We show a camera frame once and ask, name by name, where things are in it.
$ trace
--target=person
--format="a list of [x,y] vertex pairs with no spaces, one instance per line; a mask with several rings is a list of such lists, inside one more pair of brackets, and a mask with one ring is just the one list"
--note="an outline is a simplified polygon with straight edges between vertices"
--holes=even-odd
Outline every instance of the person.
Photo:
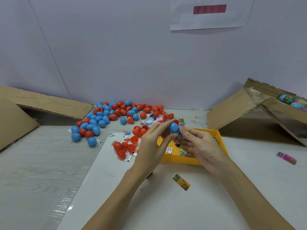
[[[157,122],[143,135],[133,166],[82,230],[113,230],[118,227],[119,218],[125,214],[136,190],[159,165],[171,140],[193,154],[205,169],[221,181],[251,230],[294,229],[224,153],[210,133],[180,127],[183,139],[175,139],[178,135],[168,130],[173,122]],[[164,139],[160,146],[157,145],[159,136]]]

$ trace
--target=brown cardboard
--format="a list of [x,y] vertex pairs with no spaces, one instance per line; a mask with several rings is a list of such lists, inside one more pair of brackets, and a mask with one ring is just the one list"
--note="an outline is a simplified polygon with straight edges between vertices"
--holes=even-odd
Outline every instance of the brown cardboard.
[[0,150],[39,126],[21,108],[3,96],[0,96],[0,118],[3,120],[0,128]]
[[0,86],[0,94],[9,98],[13,103],[22,108],[50,112],[74,119],[83,119],[93,107],[93,104],[85,102],[49,96],[7,86]]
[[207,113],[209,128],[222,136],[306,146],[307,112],[279,101],[282,94],[302,98],[249,78],[241,90]]

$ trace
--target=white wall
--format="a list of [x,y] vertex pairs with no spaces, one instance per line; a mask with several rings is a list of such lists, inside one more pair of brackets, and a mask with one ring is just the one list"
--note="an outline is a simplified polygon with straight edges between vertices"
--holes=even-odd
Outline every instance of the white wall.
[[255,0],[247,27],[175,32],[170,0],[29,2],[75,100],[208,109],[248,77],[307,88],[307,0]]
[[0,85],[69,98],[28,0],[0,0]]

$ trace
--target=yellow plastic basket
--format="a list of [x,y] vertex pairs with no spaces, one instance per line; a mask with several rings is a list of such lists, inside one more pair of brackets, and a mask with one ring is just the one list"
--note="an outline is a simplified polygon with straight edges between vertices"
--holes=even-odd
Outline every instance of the yellow plastic basket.
[[[224,152],[228,155],[227,149],[223,143],[223,140],[221,138],[221,135],[219,131],[217,130],[209,130],[209,129],[201,129],[201,128],[194,128],[196,130],[200,131],[207,131],[211,135],[215,136],[217,141],[219,142],[221,148],[224,150]],[[159,136],[157,143],[160,146],[163,141],[163,138]],[[174,143],[174,141],[171,141],[169,143],[169,147],[173,148],[172,153],[165,153],[165,155],[162,158],[162,161],[167,161],[167,162],[177,162],[177,163],[183,163],[183,164],[190,164],[190,165],[201,165],[196,158],[194,157],[187,157],[187,156],[181,156],[178,151],[180,150]]]

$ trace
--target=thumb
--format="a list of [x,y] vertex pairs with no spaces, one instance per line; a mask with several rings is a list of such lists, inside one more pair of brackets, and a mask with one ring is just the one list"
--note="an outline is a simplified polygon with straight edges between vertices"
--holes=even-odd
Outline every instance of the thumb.
[[162,141],[162,144],[160,145],[160,148],[163,149],[163,152],[165,152],[167,146],[169,145],[169,143],[175,139],[178,135],[177,134],[171,134],[168,135],[167,137],[165,137],[165,139]]
[[195,141],[198,140],[198,138],[194,135],[192,135],[190,132],[188,132],[184,127],[179,127],[180,133],[183,136],[183,139],[187,139],[188,141],[195,143]]

